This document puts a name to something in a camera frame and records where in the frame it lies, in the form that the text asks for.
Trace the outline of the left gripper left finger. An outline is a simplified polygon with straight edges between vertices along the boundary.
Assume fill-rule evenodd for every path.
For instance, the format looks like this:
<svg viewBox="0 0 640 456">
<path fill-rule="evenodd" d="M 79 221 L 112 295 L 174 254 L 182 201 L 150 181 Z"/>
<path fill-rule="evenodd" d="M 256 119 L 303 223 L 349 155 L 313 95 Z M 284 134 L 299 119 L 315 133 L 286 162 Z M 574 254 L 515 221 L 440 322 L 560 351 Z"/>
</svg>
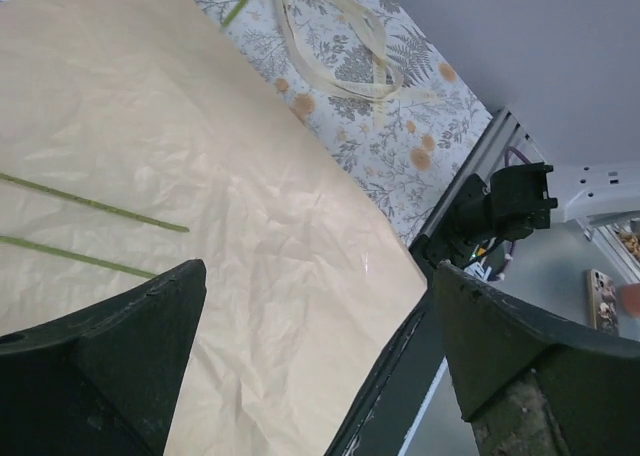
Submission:
<svg viewBox="0 0 640 456">
<path fill-rule="evenodd" d="M 161 455 L 206 298 L 179 266 L 1 338 L 4 455 Z"/>
</svg>

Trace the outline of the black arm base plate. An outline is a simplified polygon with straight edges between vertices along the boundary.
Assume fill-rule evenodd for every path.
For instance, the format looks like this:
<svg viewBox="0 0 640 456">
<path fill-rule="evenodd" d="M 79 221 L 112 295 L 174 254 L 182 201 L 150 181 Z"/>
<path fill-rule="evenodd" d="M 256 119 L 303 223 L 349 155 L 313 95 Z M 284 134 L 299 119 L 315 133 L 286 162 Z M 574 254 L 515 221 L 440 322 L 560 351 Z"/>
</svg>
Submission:
<svg viewBox="0 0 640 456">
<path fill-rule="evenodd" d="M 329 444 L 328 455 L 398 455 L 444 358 L 424 235 L 409 251 L 428 289 L 392 335 Z"/>
</svg>

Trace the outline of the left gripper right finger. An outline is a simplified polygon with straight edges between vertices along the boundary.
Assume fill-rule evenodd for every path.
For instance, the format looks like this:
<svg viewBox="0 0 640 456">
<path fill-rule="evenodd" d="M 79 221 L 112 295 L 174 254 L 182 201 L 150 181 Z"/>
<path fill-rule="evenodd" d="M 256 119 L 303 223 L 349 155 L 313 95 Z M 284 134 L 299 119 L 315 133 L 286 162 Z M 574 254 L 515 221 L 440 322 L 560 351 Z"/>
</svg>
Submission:
<svg viewBox="0 0 640 456">
<path fill-rule="evenodd" d="M 435 301 L 462 419 L 482 455 L 636 455 L 639 344 L 443 262 Z"/>
</svg>

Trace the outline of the orange beige wrapping paper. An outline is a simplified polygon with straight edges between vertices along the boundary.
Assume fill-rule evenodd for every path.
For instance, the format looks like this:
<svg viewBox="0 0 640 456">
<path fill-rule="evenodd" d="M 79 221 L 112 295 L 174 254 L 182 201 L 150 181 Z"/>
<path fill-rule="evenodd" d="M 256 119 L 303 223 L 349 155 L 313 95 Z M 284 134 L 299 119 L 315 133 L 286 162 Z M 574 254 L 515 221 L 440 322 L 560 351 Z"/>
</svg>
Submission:
<svg viewBox="0 0 640 456">
<path fill-rule="evenodd" d="M 207 296 L 166 451 L 321 455 L 425 291 L 386 217 L 193 0 L 1 6 L 1 329 L 194 258 Z"/>
</svg>

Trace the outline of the cream printed ribbon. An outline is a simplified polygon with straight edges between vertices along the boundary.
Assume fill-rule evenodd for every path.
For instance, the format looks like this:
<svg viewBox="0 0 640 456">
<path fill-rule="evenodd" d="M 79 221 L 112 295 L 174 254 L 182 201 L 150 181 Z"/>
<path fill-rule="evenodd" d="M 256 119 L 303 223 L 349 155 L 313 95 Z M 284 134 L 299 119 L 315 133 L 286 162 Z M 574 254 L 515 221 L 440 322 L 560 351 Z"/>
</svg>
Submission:
<svg viewBox="0 0 640 456">
<path fill-rule="evenodd" d="M 386 124 L 394 101 L 438 104 L 432 90 L 409 87 L 387 47 L 380 18 L 356 0 L 274 0 L 291 64 L 309 87 L 337 101 L 369 105 Z"/>
</svg>

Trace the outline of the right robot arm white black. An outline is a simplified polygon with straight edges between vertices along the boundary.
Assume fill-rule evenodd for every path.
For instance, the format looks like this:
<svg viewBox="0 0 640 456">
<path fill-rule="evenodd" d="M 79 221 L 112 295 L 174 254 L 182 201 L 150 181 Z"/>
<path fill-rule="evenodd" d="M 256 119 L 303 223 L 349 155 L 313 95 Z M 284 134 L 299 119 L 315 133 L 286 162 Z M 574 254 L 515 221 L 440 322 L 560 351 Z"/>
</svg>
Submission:
<svg viewBox="0 0 640 456">
<path fill-rule="evenodd" d="M 639 216 L 639 165 L 509 166 L 491 175 L 478 196 L 452 208 L 454 233 L 469 243 L 517 241 L 535 230 L 579 221 L 599 227 Z"/>
</svg>

